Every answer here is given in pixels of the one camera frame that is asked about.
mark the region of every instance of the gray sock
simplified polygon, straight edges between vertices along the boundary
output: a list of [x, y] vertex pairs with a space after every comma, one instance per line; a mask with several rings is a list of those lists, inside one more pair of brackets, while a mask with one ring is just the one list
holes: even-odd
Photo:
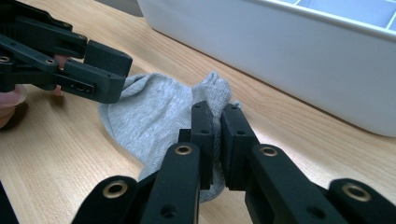
[[110, 135], [143, 162], [139, 179], [161, 168], [166, 150], [177, 142], [179, 129], [191, 127], [191, 107], [207, 101], [213, 114], [213, 186], [201, 190], [200, 202], [209, 201], [224, 189], [219, 162], [220, 116], [231, 98], [226, 80], [216, 73], [193, 86], [184, 86], [161, 75], [128, 77], [116, 104], [99, 104], [99, 114]]

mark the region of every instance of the storage box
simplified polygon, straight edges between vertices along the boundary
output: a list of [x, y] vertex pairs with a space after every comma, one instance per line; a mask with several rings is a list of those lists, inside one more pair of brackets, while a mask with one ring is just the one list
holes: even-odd
[[396, 1], [138, 2], [159, 32], [363, 129], [396, 137]]

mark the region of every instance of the wooden table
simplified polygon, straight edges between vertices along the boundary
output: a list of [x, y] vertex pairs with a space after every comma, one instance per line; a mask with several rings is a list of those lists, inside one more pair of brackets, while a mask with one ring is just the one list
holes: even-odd
[[[368, 133], [91, 0], [24, 1], [134, 58], [131, 75], [160, 72], [192, 86], [212, 70], [262, 143], [283, 148], [315, 183], [365, 182], [396, 203], [396, 138]], [[112, 175], [137, 178], [142, 164], [106, 132], [95, 102], [26, 85], [25, 113], [0, 132], [0, 178], [21, 223], [69, 223], [84, 198]], [[243, 192], [225, 190], [200, 207], [200, 223], [249, 223]]]

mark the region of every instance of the white plastic bin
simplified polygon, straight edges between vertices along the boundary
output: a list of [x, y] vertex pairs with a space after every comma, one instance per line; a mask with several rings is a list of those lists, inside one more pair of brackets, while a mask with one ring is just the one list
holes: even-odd
[[138, 2], [159, 32], [363, 129], [396, 137], [396, 1]]

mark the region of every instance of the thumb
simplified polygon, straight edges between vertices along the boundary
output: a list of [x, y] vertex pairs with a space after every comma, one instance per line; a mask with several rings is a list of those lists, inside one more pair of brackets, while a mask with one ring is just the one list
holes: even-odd
[[26, 100], [26, 89], [23, 85], [15, 86], [15, 90], [11, 92], [0, 92], [0, 108], [18, 105]]

